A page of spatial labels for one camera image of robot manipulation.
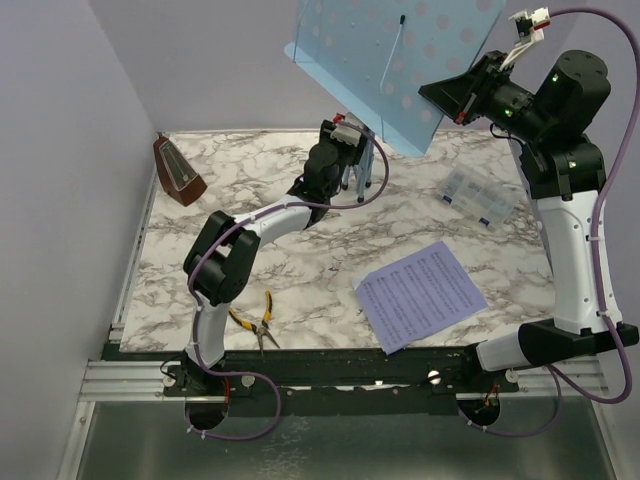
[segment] metronome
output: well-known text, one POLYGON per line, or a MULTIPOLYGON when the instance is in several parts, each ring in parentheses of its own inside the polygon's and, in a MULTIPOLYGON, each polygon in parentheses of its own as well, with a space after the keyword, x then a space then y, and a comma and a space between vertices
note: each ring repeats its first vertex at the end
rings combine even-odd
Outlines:
POLYGON ((200 198, 207 184, 189 165, 178 147, 162 133, 158 134, 158 140, 153 144, 153 153, 160 184, 171 198, 185 207, 200 198))

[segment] yellow-handled pliers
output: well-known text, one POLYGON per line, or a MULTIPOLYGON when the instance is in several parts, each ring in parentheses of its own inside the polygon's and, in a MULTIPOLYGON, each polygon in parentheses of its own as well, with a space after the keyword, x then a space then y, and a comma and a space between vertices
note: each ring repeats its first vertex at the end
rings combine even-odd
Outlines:
POLYGON ((234 322, 236 322, 242 328, 250 330, 256 334, 256 336, 258 337, 258 345, 260 346, 260 353, 262 354, 262 356, 264 356, 264 341, 262 339, 263 337, 267 337, 269 340, 271 340, 271 342, 273 342, 276 347, 280 348, 280 345, 278 345, 278 342, 276 342, 275 338, 273 338, 273 335, 271 335, 271 332, 269 331, 269 320, 271 320, 271 313, 273 311, 271 292, 267 290, 265 292, 265 296, 267 297, 267 310, 262 316, 262 322, 260 322, 260 325, 255 325, 251 322, 243 320, 238 316, 233 308, 229 309, 229 315, 234 322))

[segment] white wall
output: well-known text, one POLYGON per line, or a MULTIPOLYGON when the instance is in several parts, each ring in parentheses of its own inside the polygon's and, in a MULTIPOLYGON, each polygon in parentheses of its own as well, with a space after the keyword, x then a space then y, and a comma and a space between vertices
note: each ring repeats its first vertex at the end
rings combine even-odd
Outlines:
MULTIPOLYGON (((89 1, 157 130, 317 127, 342 110, 283 53, 296 0, 89 1)), ((509 50, 507 17, 539 6, 508 0, 487 48, 509 50)), ((559 22, 514 79, 537 88, 544 72, 536 65, 555 61, 574 21, 559 22)))
POLYGON ((0 60, 0 478, 52 479, 154 132, 86 0, 3 2, 0 60))
MULTIPOLYGON (((640 35, 640 6, 637 0, 591 0, 590 6, 607 9, 620 15, 640 35)), ((564 50, 588 50, 600 56, 609 67, 612 84, 611 96, 598 113, 588 133, 599 145, 611 166, 624 129, 627 125, 635 89, 635 67, 631 49, 623 34, 613 24, 591 15, 581 15, 578 23, 564 44, 564 50)), ((639 325, 640 315, 640 134, 636 129, 623 166, 605 210, 605 227, 609 263, 616 291, 616 300, 627 323, 639 325)), ((640 478, 640 457, 637 453, 640 441, 640 347, 627 349, 635 373, 635 389, 632 397, 614 407, 620 446, 627 460, 635 467, 640 478)), ((620 361, 615 353, 603 355, 603 367, 612 388, 612 394, 622 390, 620 361)))

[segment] white marble table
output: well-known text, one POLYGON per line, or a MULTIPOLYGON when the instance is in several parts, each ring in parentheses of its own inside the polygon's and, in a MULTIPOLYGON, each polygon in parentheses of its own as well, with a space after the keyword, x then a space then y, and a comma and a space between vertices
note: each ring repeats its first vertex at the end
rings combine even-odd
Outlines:
MULTIPOLYGON (((216 210, 240 214, 279 199, 300 174, 317 132, 176 134, 172 139, 209 188, 187 208, 158 189, 125 317, 123 351, 184 348, 193 303, 182 262, 200 228, 216 210)), ((261 250, 234 307, 259 319, 264 291, 271 290, 272 332, 284 349, 378 347, 350 279, 444 240, 489 309, 412 346, 465 345, 547 318, 553 283, 524 191, 507 223, 488 231, 436 196, 436 186, 457 162, 520 185, 505 141, 488 133, 440 132, 425 158, 391 155, 389 186, 373 204, 329 212, 313 228, 261 250)), ((376 160, 371 191, 381 171, 376 160)), ((352 203, 355 196, 350 189, 334 203, 352 203)), ((225 344, 228 350, 257 348, 254 335, 233 322, 227 324, 225 344)))

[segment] white connector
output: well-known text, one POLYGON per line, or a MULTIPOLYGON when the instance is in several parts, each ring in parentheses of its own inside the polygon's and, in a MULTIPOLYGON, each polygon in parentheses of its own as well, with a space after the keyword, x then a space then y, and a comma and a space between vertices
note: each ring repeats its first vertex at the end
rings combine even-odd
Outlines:
MULTIPOLYGON (((356 117, 351 112, 345 115, 344 121, 346 123, 350 123, 351 125, 355 125, 356 127, 364 128, 364 123, 362 123, 358 119, 358 117, 356 117)), ((331 132, 331 138, 357 147, 360 143, 360 132, 354 130, 353 128, 345 127, 344 125, 338 124, 336 126, 336 129, 331 132)))
POLYGON ((542 29, 551 23, 548 8, 539 8, 531 14, 527 10, 522 10, 509 17, 509 20, 514 20, 516 23, 518 41, 502 62, 500 70, 513 65, 529 48, 544 40, 542 29))

